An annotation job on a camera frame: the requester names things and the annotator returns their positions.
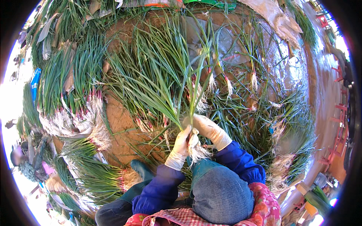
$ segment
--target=red checkered cloth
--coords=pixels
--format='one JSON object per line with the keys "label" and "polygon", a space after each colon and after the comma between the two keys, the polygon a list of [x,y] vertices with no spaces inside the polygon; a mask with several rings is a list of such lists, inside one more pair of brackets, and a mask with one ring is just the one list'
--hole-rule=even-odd
{"label": "red checkered cloth", "polygon": [[[251,183],[254,193],[254,210],[251,217],[234,226],[280,226],[281,212],[275,195],[262,183]],[[125,226],[227,226],[208,223],[196,215],[189,206],[161,210],[153,215],[135,214]]]}

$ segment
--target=blue jacket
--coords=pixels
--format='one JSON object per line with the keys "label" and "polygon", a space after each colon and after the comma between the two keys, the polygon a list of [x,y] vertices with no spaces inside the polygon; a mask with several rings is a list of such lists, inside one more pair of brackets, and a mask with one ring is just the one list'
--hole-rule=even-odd
{"label": "blue jacket", "polygon": [[[253,156],[240,148],[233,141],[215,154],[216,162],[228,167],[248,184],[260,182],[265,184],[265,170],[254,163]],[[142,193],[132,200],[133,214],[154,214],[162,209],[171,208],[177,199],[177,186],[185,180],[181,171],[164,164],[157,168],[157,175],[144,187]]]}

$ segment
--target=gloved hand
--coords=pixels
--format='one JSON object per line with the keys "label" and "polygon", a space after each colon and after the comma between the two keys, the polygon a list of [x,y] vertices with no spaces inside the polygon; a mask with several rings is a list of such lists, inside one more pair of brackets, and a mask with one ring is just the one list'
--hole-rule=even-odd
{"label": "gloved hand", "polygon": [[182,166],[184,165],[186,161],[186,157],[189,155],[187,152],[187,137],[191,132],[191,125],[187,125],[185,130],[180,132],[177,135],[175,145],[173,146],[173,149],[170,153],[170,155],[167,157],[165,165],[174,169],[181,171]]}
{"label": "gloved hand", "polygon": [[202,136],[209,138],[218,151],[226,148],[232,142],[229,135],[206,116],[194,114],[193,127]]}

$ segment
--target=green rubber boot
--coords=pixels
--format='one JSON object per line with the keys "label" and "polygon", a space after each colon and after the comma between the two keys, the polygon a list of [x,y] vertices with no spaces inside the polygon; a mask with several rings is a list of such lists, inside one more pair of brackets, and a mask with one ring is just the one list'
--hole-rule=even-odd
{"label": "green rubber boot", "polygon": [[132,169],[134,169],[141,176],[143,181],[133,185],[130,189],[128,189],[128,191],[119,197],[119,199],[132,204],[132,199],[142,193],[144,187],[152,181],[152,178],[154,178],[155,175],[146,164],[139,160],[132,160],[130,165]]}

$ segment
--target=knee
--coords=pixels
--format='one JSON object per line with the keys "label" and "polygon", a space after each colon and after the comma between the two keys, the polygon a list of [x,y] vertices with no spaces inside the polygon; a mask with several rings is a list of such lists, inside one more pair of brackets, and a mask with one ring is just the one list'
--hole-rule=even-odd
{"label": "knee", "polygon": [[234,225],[251,216],[253,192],[226,167],[211,169],[193,187],[193,210],[214,224]]}
{"label": "knee", "polygon": [[95,216],[95,220],[98,226],[109,225],[109,220],[113,217],[112,209],[108,208],[106,205],[102,206]]}
{"label": "knee", "polygon": [[95,220],[98,226],[123,226],[132,216],[132,205],[124,200],[105,204],[97,212]]}

